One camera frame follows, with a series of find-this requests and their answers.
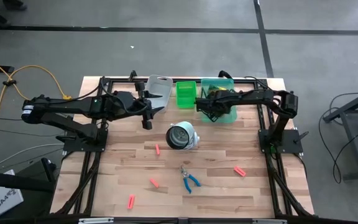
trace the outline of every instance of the gray floor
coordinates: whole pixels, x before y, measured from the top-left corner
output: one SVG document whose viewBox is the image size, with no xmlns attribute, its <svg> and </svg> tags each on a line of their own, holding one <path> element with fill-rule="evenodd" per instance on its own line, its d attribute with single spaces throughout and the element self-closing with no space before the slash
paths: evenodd
<svg viewBox="0 0 358 224">
<path fill-rule="evenodd" d="M 257 28 L 252 0 L 50 0 L 28 1 L 26 12 L 6 12 L 15 25 L 110 27 Z M 358 30 L 356 0 L 260 0 L 267 29 Z M 303 139 L 304 160 L 314 210 L 327 218 L 358 221 L 358 180 L 336 184 L 333 162 L 318 136 L 318 119 L 331 99 L 358 91 L 358 36 L 268 35 L 275 77 L 300 97 L 295 124 L 310 134 Z M 42 65 L 53 72 L 66 94 L 76 96 L 85 75 L 216 76 L 220 70 L 241 77 L 266 77 L 259 34 L 189 34 L 136 32 L 34 32 L 0 30 L 0 64 Z M 1 83 L 6 79 L 0 74 Z M 60 97 L 46 73 L 30 69 L 17 75 L 27 97 Z M 340 98 L 336 105 L 352 97 Z M 22 98 L 8 89 L 0 117 L 18 118 Z M 0 128 L 35 134 L 58 134 L 44 125 L 0 121 Z M 334 154 L 347 142 L 343 129 L 323 124 Z M 53 137 L 0 132 L 0 160 L 27 147 L 58 143 Z M 59 147 L 41 148 L 5 166 Z M 61 154 L 48 155 L 60 166 Z M 15 166 L 23 169 L 27 162 Z M 342 173 L 354 170 L 350 151 L 339 160 Z"/>
</svg>

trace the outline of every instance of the pliers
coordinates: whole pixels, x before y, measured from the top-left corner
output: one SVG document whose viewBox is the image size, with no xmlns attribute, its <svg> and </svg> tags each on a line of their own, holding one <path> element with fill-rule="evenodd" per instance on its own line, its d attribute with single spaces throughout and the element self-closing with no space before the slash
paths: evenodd
<svg viewBox="0 0 358 224">
<path fill-rule="evenodd" d="M 198 180 L 193 177 L 191 174 L 187 173 L 186 169 L 183 166 L 180 166 L 180 172 L 183 175 L 183 181 L 185 183 L 185 187 L 187 191 L 189 191 L 189 194 L 191 194 L 191 189 L 189 187 L 189 183 L 187 181 L 187 178 L 190 178 L 194 183 L 197 185 L 197 187 L 201 187 L 201 184 L 198 182 Z"/>
</svg>

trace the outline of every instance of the wooden board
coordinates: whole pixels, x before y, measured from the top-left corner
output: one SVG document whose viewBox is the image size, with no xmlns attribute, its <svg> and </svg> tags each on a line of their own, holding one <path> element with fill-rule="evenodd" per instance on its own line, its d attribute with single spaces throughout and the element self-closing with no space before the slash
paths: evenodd
<svg viewBox="0 0 358 224">
<path fill-rule="evenodd" d="M 84 77 L 80 95 L 94 89 L 100 77 Z M 281 78 L 268 79 L 275 90 L 284 90 Z M 251 90 L 250 84 L 236 84 L 236 90 Z M 135 93 L 133 83 L 114 84 L 113 90 Z M 195 109 L 178 109 L 173 86 L 168 109 L 156 114 L 153 129 L 142 129 L 141 117 L 134 116 L 109 124 L 106 151 L 102 153 L 93 202 L 93 216 L 109 217 L 273 217 L 272 199 L 264 155 L 259 152 L 257 131 L 260 129 L 256 106 L 238 106 L 232 124 L 204 123 Z M 84 116 L 75 116 L 89 123 Z M 200 136 L 197 149 L 174 151 L 165 142 L 171 123 L 189 121 Z M 292 121 L 287 128 L 292 128 Z M 155 145 L 160 146 L 156 155 Z M 51 212 L 69 199 L 80 179 L 84 153 L 76 152 L 63 161 Z M 305 172 L 293 155 L 283 155 L 287 184 L 294 196 L 313 213 Z M 189 194 L 179 171 L 180 165 L 203 185 L 194 186 Z M 233 167 L 243 168 L 239 177 Z M 155 188 L 149 181 L 156 180 Z M 88 189 L 83 200 L 86 200 Z M 133 209 L 127 209 L 129 195 L 135 195 Z M 283 198 L 278 190 L 280 208 Z"/>
</svg>

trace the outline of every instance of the translucent green bin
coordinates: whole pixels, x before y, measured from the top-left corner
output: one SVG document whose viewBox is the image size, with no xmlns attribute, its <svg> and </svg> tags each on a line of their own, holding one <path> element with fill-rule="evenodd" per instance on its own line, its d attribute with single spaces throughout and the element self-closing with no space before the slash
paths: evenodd
<svg viewBox="0 0 358 224">
<path fill-rule="evenodd" d="M 178 108 L 194 108 L 196 97 L 196 82 L 177 82 Z"/>
<path fill-rule="evenodd" d="M 225 88 L 227 90 L 234 89 L 234 80 L 231 78 L 203 78 L 201 79 L 201 97 L 206 98 L 208 94 L 208 88 L 211 86 L 217 86 L 221 88 Z M 235 106 L 231 107 L 231 111 L 229 114 L 224 114 L 215 123 L 233 123 L 237 119 L 237 110 Z M 201 120 L 203 122 L 211 122 L 212 121 L 203 113 L 201 113 Z"/>
</svg>

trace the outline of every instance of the orange foam dart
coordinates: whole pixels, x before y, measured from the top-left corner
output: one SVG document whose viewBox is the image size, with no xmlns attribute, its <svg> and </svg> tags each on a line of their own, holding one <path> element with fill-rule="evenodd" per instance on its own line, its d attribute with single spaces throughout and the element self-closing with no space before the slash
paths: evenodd
<svg viewBox="0 0 358 224">
<path fill-rule="evenodd" d="M 157 155 L 159 155 L 160 154 L 160 148 L 159 148 L 158 144 L 155 145 L 155 150 L 157 151 Z"/>
<path fill-rule="evenodd" d="M 246 173 L 238 166 L 234 167 L 234 171 L 236 171 L 238 174 L 240 174 L 240 176 L 245 177 Z"/>
<path fill-rule="evenodd" d="M 135 201 L 135 195 L 130 195 L 128 201 L 128 209 L 132 209 L 132 207 L 134 206 L 134 201 Z"/>
<path fill-rule="evenodd" d="M 150 182 L 153 183 L 156 188 L 158 188 L 158 183 L 153 180 L 153 178 L 150 178 Z"/>
</svg>

